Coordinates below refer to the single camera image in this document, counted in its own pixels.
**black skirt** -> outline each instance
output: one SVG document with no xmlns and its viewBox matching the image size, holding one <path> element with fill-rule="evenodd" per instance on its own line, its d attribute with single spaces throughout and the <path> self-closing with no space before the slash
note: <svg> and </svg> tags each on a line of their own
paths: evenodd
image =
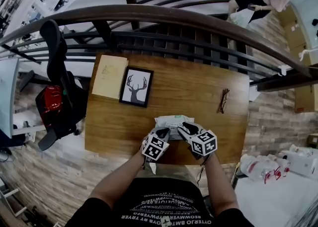
<svg viewBox="0 0 318 227">
<path fill-rule="evenodd" d="M 263 0 L 235 0 L 235 1 L 239 5 L 238 11 L 246 9 L 249 5 L 252 5 L 252 4 L 267 6 L 267 4 Z M 269 13 L 270 13 L 270 10 L 258 10 L 254 12 L 253 17 L 250 19 L 250 22 L 255 19 L 263 18 Z"/>
</svg>

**glove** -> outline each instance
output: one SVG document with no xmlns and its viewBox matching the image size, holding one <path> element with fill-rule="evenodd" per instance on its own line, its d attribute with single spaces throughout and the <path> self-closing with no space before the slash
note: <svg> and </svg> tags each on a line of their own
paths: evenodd
<svg viewBox="0 0 318 227">
<path fill-rule="evenodd" d="M 150 131 L 142 143 L 142 154 L 147 161 L 157 161 L 163 155 L 169 147 L 169 136 L 170 129 L 166 127 L 156 127 Z"/>
<path fill-rule="evenodd" d="M 190 144 L 189 149 L 196 159 L 209 157 L 217 150 L 217 137 L 211 130 L 204 129 L 201 125 L 192 122 L 183 122 L 177 131 L 180 136 Z"/>
</svg>

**black t-shirt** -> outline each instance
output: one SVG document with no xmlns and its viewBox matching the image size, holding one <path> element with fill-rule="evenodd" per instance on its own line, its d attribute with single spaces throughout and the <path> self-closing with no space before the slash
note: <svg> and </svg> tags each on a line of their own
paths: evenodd
<svg viewBox="0 0 318 227">
<path fill-rule="evenodd" d="M 205 208 L 200 190 L 191 182 L 172 178 L 135 178 L 113 210 L 102 200 L 90 198 L 66 227 L 73 226 L 242 226 L 253 225 L 238 209 L 216 218 Z"/>
</svg>

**stair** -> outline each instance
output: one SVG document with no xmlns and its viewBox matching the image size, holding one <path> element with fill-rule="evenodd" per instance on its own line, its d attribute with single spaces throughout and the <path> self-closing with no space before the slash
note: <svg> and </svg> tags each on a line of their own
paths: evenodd
<svg viewBox="0 0 318 227">
<path fill-rule="evenodd" d="M 217 15 L 217 17 L 223 20 L 227 19 L 227 15 L 225 14 Z M 205 42 L 209 44 L 212 43 L 212 44 L 222 46 L 225 48 L 234 49 L 236 51 L 246 54 L 246 45 L 241 42 L 229 41 L 226 37 L 218 36 L 205 30 L 198 30 L 198 29 L 187 27 L 187 26 L 172 25 L 172 24 L 155 24 L 155 25 L 137 29 L 134 31 L 143 32 L 143 33 L 168 35 L 168 36 L 176 36 L 176 37 L 187 38 L 187 39 L 191 39 L 195 41 Z M 251 62 L 247 62 L 244 59 L 228 55 L 227 53 L 220 53 L 211 49 L 195 47 L 193 45 L 179 44 L 174 42 L 167 42 L 164 40 L 154 40 L 150 38 L 140 38 L 140 37 L 118 37 L 117 41 L 119 44 L 125 44 L 130 46 L 133 45 L 134 47 L 146 46 L 146 47 L 156 47 L 162 50 L 177 50 L 183 53 L 187 53 L 188 55 L 190 54 L 190 57 L 178 56 L 173 54 L 165 54 L 165 53 L 156 53 L 156 52 L 151 52 L 148 50 L 124 50 L 123 51 L 124 53 L 143 54 L 143 55 L 149 55 L 149 56 L 160 56 L 164 58 L 188 60 L 190 62 L 204 63 L 206 65 L 212 65 L 212 66 L 240 72 L 243 74 L 248 74 L 248 72 L 242 69 L 229 67 L 227 65 L 220 65 L 208 60 L 196 59 L 195 57 L 191 57 L 191 53 L 193 53 L 198 55 L 204 55 L 207 57 L 213 57 L 215 59 L 220 59 L 224 61 L 230 61 L 239 65 L 253 68 L 253 64 Z"/>
</svg>

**deer antler artwork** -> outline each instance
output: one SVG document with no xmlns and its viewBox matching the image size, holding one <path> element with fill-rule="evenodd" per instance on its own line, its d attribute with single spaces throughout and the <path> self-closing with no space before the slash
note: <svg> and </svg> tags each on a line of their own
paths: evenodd
<svg viewBox="0 0 318 227">
<path fill-rule="evenodd" d="M 133 77 L 133 75 L 128 76 L 127 82 L 126 82 L 126 85 L 129 87 L 129 91 L 131 91 L 130 101 L 133 103 L 144 104 L 145 103 L 144 101 L 138 100 L 137 93 L 138 93 L 138 91 L 144 90 L 147 88 L 147 80 L 144 77 L 143 87 L 139 88 L 139 84 L 137 84 L 137 89 L 134 89 L 134 85 L 132 85 L 132 86 L 130 85 L 130 83 L 132 82 L 132 77 Z"/>
</svg>

